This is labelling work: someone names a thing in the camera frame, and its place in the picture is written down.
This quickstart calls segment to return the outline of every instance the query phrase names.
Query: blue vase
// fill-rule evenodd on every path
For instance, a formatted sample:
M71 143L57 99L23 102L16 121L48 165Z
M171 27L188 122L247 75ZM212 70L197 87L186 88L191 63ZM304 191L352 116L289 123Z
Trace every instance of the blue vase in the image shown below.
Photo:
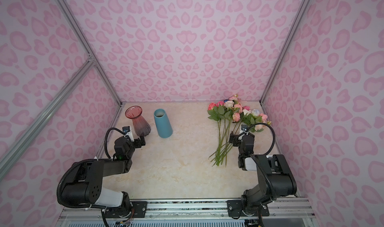
M155 124L157 128L157 133L161 138L168 138L172 135L173 130L170 125L167 113L163 109L156 109L153 113L155 118Z

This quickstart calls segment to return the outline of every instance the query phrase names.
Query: wall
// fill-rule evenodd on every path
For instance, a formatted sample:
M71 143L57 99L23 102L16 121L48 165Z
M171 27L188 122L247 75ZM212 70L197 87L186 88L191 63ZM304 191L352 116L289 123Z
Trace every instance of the wall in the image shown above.
M266 101L322 226L384 225L384 0L315 0Z
M0 159L85 62L53 0L0 0Z
M57 184L69 167L95 156L117 110L91 69L0 183L0 225L47 227L63 209Z
M259 100L301 0L67 0L123 101Z

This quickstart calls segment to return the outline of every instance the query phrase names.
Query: white flower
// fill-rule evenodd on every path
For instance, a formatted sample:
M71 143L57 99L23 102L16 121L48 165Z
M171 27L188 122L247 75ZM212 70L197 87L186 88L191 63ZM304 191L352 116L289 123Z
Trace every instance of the white flower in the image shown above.
M247 116L251 113L251 111L243 109L244 116Z
M233 107L233 101L228 100L227 102L224 103L225 108L232 108Z
M254 117L259 116L259 114L260 114L260 111L259 111L258 109L254 109L254 110L252 110L252 115L253 115Z

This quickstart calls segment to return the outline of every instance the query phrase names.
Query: beige table surface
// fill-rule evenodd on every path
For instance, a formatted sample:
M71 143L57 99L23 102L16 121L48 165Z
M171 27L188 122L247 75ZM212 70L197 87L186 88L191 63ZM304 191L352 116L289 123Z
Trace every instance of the beige table surface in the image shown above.
M246 189L257 185L255 171L238 168L238 149L233 147L227 155L227 166L213 166L208 157L218 144L217 122L208 119L207 102L198 103L129 103L124 106L116 127L132 126L125 111L139 105L142 116L151 125L146 146L136 149L132 167L126 174L103 178L103 187L125 191L131 199L192 199L238 198ZM259 109L258 102L243 102ZM173 134L167 139L157 134L153 112L162 108L167 112ZM114 140L121 136L113 131L108 152L114 154ZM255 154L265 153L272 142L269 130L255 133ZM277 154L276 147L271 154Z

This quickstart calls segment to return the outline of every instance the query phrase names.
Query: glass vase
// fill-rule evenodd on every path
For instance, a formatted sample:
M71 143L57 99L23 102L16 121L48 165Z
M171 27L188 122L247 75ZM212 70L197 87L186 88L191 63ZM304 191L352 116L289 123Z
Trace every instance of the glass vase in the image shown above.
M132 119L133 128L138 136L147 136L151 132L151 126L141 116L142 108L140 106L132 106L127 109L125 116Z

